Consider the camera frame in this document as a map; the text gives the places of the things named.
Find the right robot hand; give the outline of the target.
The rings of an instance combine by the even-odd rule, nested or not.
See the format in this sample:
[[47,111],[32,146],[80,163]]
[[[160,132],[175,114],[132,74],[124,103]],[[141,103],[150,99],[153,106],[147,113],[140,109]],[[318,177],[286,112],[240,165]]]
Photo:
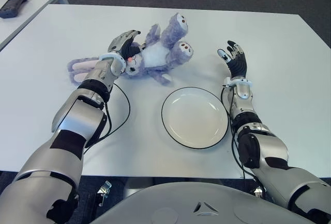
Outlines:
[[225,61],[232,78],[246,77],[247,62],[243,49],[241,46],[231,40],[227,41],[228,54],[224,49],[218,49],[218,55]]

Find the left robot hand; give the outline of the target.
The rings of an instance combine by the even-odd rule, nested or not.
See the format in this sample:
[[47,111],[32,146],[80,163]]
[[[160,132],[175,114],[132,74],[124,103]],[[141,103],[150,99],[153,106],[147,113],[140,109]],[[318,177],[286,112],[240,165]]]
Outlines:
[[119,54],[125,61],[128,58],[141,52],[144,47],[134,46],[133,42],[137,35],[141,32],[136,30],[126,31],[112,40],[108,47],[108,52],[114,52]]

